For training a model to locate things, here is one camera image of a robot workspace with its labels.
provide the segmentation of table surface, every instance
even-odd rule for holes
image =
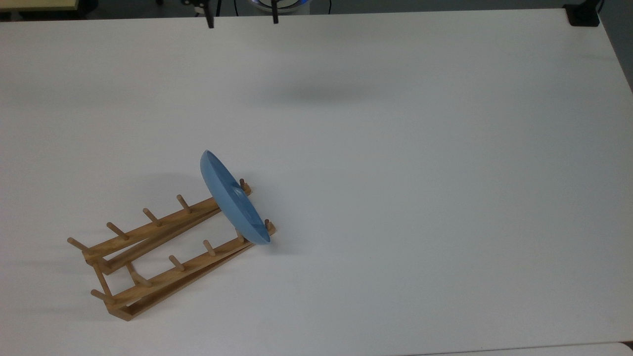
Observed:
[[[79,0],[0,0],[0,11],[76,10]]]
[[[563,10],[0,23],[0,43],[8,354],[633,339],[633,96],[602,26]],[[132,322],[108,315],[66,238],[208,198],[205,149],[248,181],[273,243]],[[233,237],[216,216],[137,270]]]

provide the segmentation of wooden base frame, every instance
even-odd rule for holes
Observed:
[[[240,186],[246,195],[251,194],[251,188],[244,179],[240,179]],[[82,251],[86,263],[92,266],[101,283],[103,292],[93,289],[91,294],[101,299],[108,312],[115,317],[125,321],[132,320],[253,246],[239,231],[235,239],[216,248],[204,240],[205,253],[182,263],[173,255],[169,256],[174,268],[145,279],[134,269],[134,260],[220,212],[220,207],[213,198],[191,206],[181,195],[178,195],[177,199],[182,205],[182,210],[157,219],[145,208],[143,212],[151,222],[129,232],[123,232],[108,222],[106,225],[117,236],[96,246],[89,248],[73,238],[68,238],[71,245]],[[275,226],[269,220],[266,220],[265,224],[270,235],[276,232]],[[129,246],[131,247],[109,260],[104,258]],[[112,295],[104,274],[111,274],[122,267],[127,268],[134,286]]]

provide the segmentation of floor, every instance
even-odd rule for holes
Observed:
[[[220,16],[260,15],[249,4],[249,0],[224,0]],[[500,10],[529,8],[561,8],[565,3],[580,3],[580,0],[331,0],[332,14],[343,13],[383,13],[411,11],[454,11],[454,10]],[[217,0],[211,0],[213,8]],[[327,14],[329,0],[312,0],[311,14]],[[164,0],[158,6],[155,0],[100,0],[96,10],[88,14],[88,19],[110,18],[160,18],[188,17],[196,13],[192,6],[180,0]],[[629,85],[633,88],[633,1],[605,0],[600,14],[613,48],[620,60]]]

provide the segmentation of blue plate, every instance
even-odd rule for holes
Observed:
[[[200,171],[218,206],[244,238],[257,245],[270,243],[268,230],[246,193],[210,151],[202,154]]]

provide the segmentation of black mount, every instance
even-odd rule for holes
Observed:
[[[206,24],[209,25],[209,28],[213,28],[213,13],[209,8],[209,0],[180,0],[183,5],[193,5],[195,7],[201,8],[204,10],[204,17],[206,17]]]
[[[270,4],[272,5],[271,7],[273,8],[273,23],[279,23],[279,11],[277,9],[277,1],[279,0],[270,1]]]
[[[586,0],[580,5],[563,5],[563,9],[567,12],[569,24],[578,27],[598,27],[600,19],[596,6],[599,2],[600,0]]]

